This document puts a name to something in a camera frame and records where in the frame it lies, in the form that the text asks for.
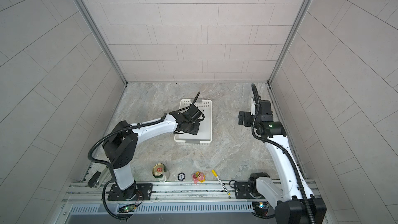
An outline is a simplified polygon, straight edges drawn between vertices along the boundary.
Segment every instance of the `pink toy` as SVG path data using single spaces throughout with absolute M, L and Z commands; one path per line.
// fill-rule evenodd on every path
M 203 172 L 196 172 L 195 174 L 192 175 L 192 179 L 195 184 L 197 184 L 198 182 L 201 183 L 204 182 L 205 178 L 206 176 L 205 174 L 203 174 Z

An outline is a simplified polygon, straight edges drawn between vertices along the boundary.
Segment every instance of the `black mounting plate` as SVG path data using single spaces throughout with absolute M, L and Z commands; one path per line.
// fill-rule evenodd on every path
M 250 194 L 249 182 L 234 182 L 236 199 L 264 199 L 263 196 L 259 198 L 252 197 Z
M 150 199 L 150 196 L 152 194 L 152 183 L 137 183 L 137 190 L 142 192 L 142 195 L 144 197 L 144 201 L 148 201 Z M 111 190 L 108 193 L 108 201 L 123 201 L 123 192 L 120 190 L 120 188 L 117 186 L 117 183 L 113 184 L 111 187 Z M 130 199 L 129 201 L 136 201 L 138 200 L 138 194 L 135 194 L 135 196 Z

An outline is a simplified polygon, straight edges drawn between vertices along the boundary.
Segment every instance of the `white plastic basket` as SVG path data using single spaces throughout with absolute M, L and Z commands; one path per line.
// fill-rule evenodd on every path
M 187 107 L 191 104 L 191 99 L 182 99 L 180 108 Z M 189 133 L 174 135 L 174 141 L 177 144 L 191 145 L 209 145 L 212 139 L 212 102 L 211 100 L 197 99 L 194 104 L 205 115 L 205 119 L 200 122 L 199 131 L 196 135 Z

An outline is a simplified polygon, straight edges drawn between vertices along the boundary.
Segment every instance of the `can lid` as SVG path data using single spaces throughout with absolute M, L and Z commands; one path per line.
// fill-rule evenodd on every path
M 152 174 L 154 176 L 160 176 L 162 175 L 163 171 L 164 171 L 164 164 L 158 163 L 153 167 Z
M 178 174 L 177 178 L 178 178 L 179 181 L 184 181 L 185 174 L 181 172 L 180 174 Z

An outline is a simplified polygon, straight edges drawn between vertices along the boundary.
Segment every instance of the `marble floor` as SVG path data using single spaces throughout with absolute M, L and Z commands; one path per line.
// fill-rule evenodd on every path
M 270 100 L 264 83 L 256 84 L 261 99 Z M 168 181 L 177 181 L 184 172 L 186 180 L 202 171 L 213 181 L 214 169 L 222 180 L 247 180 L 251 173 L 266 172 L 278 179 L 271 154 L 262 142 L 254 139 L 249 127 L 238 125 L 239 111 L 250 111 L 251 83 L 133 83 L 128 84 L 111 121 L 110 130 L 122 120 L 128 123 L 149 121 L 177 110 L 181 99 L 190 99 L 200 91 L 202 99 L 212 100 L 212 142 L 208 146 L 180 145 L 171 133 L 149 139 L 135 150 L 132 167 L 136 181 L 153 181 L 152 167 L 164 163 L 170 169 Z M 107 159 L 102 146 L 97 158 Z M 87 175 L 101 170 L 93 164 Z

